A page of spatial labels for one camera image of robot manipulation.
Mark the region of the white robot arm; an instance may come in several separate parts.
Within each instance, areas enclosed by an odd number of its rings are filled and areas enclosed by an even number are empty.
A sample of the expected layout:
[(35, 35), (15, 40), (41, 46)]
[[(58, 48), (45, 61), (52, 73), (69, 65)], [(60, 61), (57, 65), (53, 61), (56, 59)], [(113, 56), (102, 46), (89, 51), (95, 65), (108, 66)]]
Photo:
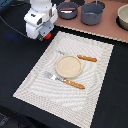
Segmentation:
[(58, 18), (57, 6), (51, 0), (30, 0), (30, 4), (24, 16), (27, 36), (43, 40), (54, 28), (53, 23)]

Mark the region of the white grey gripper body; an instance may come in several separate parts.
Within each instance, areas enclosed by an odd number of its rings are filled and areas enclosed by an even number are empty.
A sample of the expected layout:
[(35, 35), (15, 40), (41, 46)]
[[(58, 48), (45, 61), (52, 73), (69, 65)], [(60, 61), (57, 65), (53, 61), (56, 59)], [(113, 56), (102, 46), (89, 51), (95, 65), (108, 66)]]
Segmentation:
[(53, 6), (49, 11), (43, 13), (30, 9), (24, 17), (27, 36), (31, 39), (43, 40), (43, 38), (53, 30), (53, 23), (57, 18), (58, 13), (56, 6)]

